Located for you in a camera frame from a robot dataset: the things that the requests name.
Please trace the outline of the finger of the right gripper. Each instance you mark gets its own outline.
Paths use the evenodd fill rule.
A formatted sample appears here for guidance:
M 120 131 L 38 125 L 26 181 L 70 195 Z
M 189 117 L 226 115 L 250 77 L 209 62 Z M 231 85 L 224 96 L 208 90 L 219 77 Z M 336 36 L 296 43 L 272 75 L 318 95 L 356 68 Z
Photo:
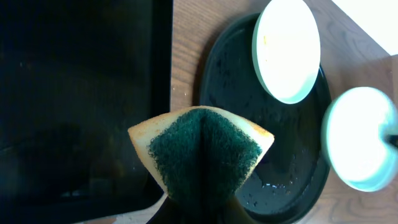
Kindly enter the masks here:
M 392 147 L 394 147 L 394 148 L 398 148 L 398 135 L 391 135 L 391 134 L 388 134 L 388 135 L 385 137 L 385 140 L 386 140 L 386 143 L 387 143 L 389 146 L 392 146 Z

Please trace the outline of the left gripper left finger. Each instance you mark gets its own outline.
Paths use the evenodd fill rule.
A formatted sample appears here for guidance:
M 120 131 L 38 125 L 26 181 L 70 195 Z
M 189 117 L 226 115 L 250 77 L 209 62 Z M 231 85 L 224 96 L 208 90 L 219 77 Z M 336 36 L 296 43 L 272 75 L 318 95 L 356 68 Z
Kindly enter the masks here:
M 199 202 L 167 197 L 147 224 L 189 224 L 199 216 Z

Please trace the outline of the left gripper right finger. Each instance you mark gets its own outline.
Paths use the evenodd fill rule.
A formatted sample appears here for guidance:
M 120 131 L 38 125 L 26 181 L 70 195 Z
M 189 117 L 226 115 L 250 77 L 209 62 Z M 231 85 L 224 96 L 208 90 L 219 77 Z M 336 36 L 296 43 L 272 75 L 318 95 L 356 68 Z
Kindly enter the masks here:
M 229 199 L 216 214 L 217 224 L 256 224 L 236 196 Z

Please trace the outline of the green yellow sponge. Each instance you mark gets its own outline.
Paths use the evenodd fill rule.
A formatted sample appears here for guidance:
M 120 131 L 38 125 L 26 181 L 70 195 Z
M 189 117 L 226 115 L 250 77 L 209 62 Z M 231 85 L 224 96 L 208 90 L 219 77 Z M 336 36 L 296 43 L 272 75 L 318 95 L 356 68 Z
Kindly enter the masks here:
M 211 106 L 162 114 L 128 129 L 139 159 L 161 189 L 184 207 L 214 209 L 252 174 L 274 135 Z

